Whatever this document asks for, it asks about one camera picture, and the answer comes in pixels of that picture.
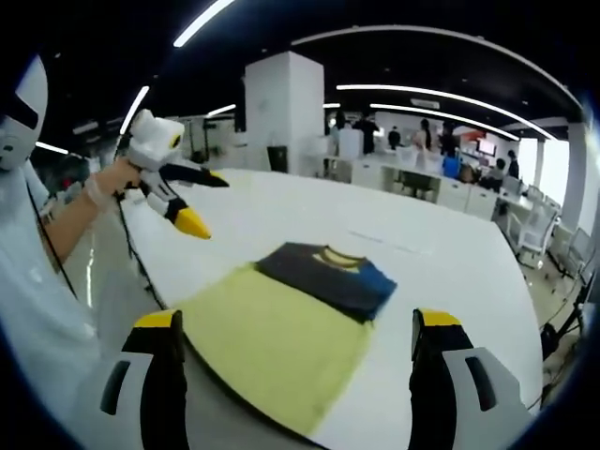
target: white sleeve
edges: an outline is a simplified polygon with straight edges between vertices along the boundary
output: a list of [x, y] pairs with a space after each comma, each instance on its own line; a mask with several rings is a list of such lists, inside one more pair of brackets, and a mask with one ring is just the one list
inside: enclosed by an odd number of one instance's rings
[[31, 161], [28, 160], [27, 162], [25, 162], [22, 170], [25, 175], [25, 182], [27, 183], [27, 186], [29, 186], [31, 196], [33, 197], [34, 202], [36, 203], [36, 208], [38, 210], [41, 210], [44, 207], [46, 201], [48, 201], [48, 189], [46, 189], [44, 184], [39, 179], [38, 174], [31, 165]]

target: black ceiling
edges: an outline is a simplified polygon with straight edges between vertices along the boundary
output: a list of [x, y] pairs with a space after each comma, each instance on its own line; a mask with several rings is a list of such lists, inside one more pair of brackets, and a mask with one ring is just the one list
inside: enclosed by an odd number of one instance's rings
[[[593, 73], [584, 45], [593, 30], [585, 9], [480, 1], [237, 0], [183, 48], [173, 41], [208, 5], [170, 2], [46, 2], [27, 31], [43, 46], [50, 105], [41, 140], [83, 147], [76, 125], [124, 116], [142, 85], [144, 107], [162, 115], [202, 114], [240, 98], [244, 67], [289, 50], [291, 42], [352, 26], [403, 23], [459, 31], [503, 45], [530, 59], [576, 93]], [[349, 107], [367, 102], [409, 104], [400, 93], [337, 92], [338, 83], [389, 83], [476, 98], [527, 119], [577, 116], [560, 89], [503, 54], [455, 38], [409, 32], [360, 33], [292, 48], [325, 66], [326, 98]], [[512, 119], [441, 100], [441, 110], [502, 126]]]

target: window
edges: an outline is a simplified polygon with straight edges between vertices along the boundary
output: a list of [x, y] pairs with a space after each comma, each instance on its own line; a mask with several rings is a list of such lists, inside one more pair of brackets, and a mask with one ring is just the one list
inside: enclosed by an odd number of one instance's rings
[[533, 185], [537, 164], [537, 140], [523, 138], [518, 146], [518, 166], [523, 183]]
[[563, 206], [569, 176], [569, 142], [546, 141], [540, 190]]

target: yellow cloth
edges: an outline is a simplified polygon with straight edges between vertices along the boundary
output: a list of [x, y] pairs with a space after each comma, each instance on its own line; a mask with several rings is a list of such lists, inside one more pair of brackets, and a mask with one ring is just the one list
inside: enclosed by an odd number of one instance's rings
[[211, 369], [254, 407], [304, 436], [345, 388], [371, 330], [253, 265], [177, 308]]

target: human hand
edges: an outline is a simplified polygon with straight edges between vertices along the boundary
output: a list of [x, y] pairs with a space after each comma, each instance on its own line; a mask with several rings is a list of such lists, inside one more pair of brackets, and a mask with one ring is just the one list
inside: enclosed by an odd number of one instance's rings
[[118, 157], [113, 164], [94, 176], [98, 187], [106, 195], [124, 191], [129, 183], [133, 186], [140, 184], [140, 171], [126, 157]]

